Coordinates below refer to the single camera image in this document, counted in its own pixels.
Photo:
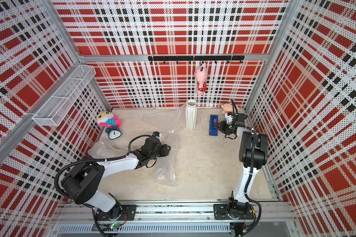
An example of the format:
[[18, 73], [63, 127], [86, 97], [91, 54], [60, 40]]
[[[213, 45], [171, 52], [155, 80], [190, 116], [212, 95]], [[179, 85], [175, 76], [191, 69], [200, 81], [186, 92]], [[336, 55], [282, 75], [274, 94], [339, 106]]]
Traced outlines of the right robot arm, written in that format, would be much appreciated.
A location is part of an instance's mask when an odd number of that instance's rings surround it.
[[242, 163], [242, 175], [231, 192], [226, 207], [214, 206], [215, 218], [220, 220], [245, 218], [253, 220], [256, 216], [252, 204], [260, 207], [258, 201], [251, 199], [250, 192], [258, 172], [268, 160], [267, 135], [258, 133], [254, 128], [246, 125], [247, 115], [240, 112], [233, 100], [221, 106], [224, 121], [216, 128], [225, 138], [234, 140], [241, 138], [239, 161]]

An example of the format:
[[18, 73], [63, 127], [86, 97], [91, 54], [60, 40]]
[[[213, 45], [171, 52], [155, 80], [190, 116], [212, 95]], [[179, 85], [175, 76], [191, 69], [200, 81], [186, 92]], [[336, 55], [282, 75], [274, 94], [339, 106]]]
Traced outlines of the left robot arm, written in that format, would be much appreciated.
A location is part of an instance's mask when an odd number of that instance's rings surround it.
[[171, 146], [163, 144], [160, 133], [143, 134], [132, 139], [127, 153], [113, 158], [95, 159], [85, 156], [77, 162], [62, 167], [54, 178], [57, 192], [82, 204], [105, 213], [120, 212], [120, 203], [111, 194], [99, 189], [101, 180], [127, 170], [147, 167], [150, 161], [167, 157]]

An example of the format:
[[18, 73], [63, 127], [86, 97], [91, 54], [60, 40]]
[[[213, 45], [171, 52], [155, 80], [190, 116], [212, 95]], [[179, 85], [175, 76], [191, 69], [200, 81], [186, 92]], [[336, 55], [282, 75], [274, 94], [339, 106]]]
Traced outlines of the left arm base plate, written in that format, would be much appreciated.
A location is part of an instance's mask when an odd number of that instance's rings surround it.
[[133, 221], [137, 205], [117, 204], [109, 212], [97, 209], [96, 218], [98, 221]]

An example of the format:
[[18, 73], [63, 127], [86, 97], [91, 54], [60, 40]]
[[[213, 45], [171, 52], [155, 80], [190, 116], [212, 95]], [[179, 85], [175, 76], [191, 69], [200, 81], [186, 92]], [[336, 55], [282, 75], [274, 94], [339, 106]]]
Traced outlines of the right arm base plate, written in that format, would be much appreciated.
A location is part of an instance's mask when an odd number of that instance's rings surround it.
[[216, 220], [253, 220], [255, 213], [249, 203], [238, 204], [237, 207], [228, 207], [227, 204], [214, 204], [214, 218]]

